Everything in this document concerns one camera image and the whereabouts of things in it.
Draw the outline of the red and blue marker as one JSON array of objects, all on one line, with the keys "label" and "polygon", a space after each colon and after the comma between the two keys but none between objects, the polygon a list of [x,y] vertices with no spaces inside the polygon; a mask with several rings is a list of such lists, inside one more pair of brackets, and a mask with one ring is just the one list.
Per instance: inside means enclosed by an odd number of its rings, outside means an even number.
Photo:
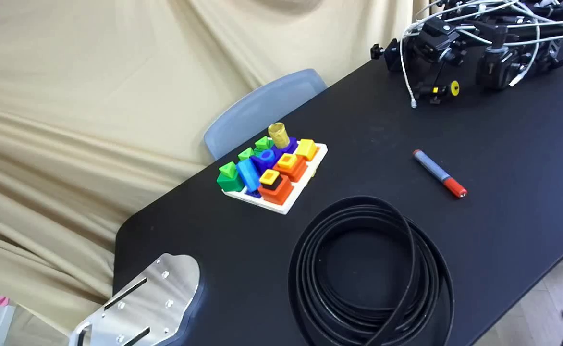
[{"label": "red and blue marker", "polygon": [[464,197],[466,188],[455,180],[441,164],[438,164],[428,153],[422,149],[415,149],[413,157],[420,166],[424,166],[451,195]]}]

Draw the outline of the colourful shape sorter toy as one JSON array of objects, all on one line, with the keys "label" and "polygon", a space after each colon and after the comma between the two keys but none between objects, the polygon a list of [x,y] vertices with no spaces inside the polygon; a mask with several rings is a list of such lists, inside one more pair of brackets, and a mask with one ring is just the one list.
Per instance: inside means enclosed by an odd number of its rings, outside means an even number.
[{"label": "colourful shape sorter toy", "polygon": [[286,214],[326,153],[324,141],[293,138],[276,120],[236,161],[222,163],[215,182],[228,197]]}]

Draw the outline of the grey chair backrest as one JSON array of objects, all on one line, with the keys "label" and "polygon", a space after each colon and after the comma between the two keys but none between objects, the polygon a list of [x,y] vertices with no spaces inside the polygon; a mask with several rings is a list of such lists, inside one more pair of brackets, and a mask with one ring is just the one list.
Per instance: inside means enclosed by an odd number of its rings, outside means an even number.
[{"label": "grey chair backrest", "polygon": [[203,143],[213,159],[222,157],[244,139],[261,132],[269,122],[282,118],[326,88],[315,68],[301,68],[278,76],[226,109],[205,128]]}]

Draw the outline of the silver metal mounting plate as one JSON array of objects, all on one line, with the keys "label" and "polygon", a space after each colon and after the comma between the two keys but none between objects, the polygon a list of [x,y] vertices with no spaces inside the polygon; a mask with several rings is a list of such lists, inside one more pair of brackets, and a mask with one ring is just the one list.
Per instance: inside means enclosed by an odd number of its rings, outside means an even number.
[{"label": "silver metal mounting plate", "polygon": [[161,253],[69,334],[69,346],[161,346],[178,334],[199,289],[188,253]]}]

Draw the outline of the beige cloth backdrop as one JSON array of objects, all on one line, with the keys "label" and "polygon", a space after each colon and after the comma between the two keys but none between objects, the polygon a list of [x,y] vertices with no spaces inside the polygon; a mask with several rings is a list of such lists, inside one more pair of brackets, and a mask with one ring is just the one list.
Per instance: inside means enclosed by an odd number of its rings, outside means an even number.
[{"label": "beige cloth backdrop", "polygon": [[0,0],[0,293],[71,332],[224,107],[297,68],[336,82],[428,1]]}]

